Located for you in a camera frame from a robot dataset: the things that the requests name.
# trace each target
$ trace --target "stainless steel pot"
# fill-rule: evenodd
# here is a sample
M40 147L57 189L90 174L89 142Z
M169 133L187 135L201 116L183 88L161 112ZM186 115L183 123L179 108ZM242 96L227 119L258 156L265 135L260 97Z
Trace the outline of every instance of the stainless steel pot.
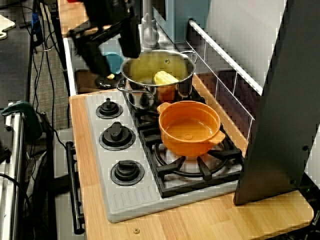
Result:
M193 54L194 61L186 54ZM121 73L124 79L116 88L127 94L129 102L134 107L156 113L160 104L178 102L190 96L197 58L194 51L141 52L138 58L129 58L122 63ZM159 71L166 71L179 82L156 85L154 77Z

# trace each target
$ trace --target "white cutting board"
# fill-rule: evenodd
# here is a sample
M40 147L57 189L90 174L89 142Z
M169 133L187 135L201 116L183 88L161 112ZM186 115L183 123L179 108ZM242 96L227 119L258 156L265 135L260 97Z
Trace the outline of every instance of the white cutting board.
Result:
M9 29L12 29L16 26L16 24L9 20L8 18L0 15L0 40L7 38L7 33L4 31L7 31Z

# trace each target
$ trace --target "stovetop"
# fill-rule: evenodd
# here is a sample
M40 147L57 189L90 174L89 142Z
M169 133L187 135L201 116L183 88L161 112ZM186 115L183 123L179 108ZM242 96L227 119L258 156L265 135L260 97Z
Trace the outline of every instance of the stovetop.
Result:
M192 100L205 102L195 90ZM162 144L157 114L136 109L127 101L126 93L121 92L101 93L85 100L110 222L236 190L243 159L228 135L223 144L202 156L176 155ZM102 118L101 114L115 117Z

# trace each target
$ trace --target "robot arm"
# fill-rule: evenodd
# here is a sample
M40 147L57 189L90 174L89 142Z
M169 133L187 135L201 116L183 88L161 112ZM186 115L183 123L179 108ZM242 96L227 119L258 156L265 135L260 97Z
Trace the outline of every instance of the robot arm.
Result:
M106 79L111 74L107 59L102 56L99 45L120 34L119 44L125 57L140 55L138 20L134 14L133 0L82 0L89 21L69 31L76 51L82 56L92 73ZM85 31L98 28L87 35Z

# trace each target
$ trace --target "faucet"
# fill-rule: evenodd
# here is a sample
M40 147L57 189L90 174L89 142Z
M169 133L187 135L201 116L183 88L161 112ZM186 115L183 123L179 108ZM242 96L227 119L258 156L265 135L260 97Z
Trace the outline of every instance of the faucet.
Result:
M159 49L159 34L154 19L152 0L143 0L143 18L141 20L141 49L150 51Z

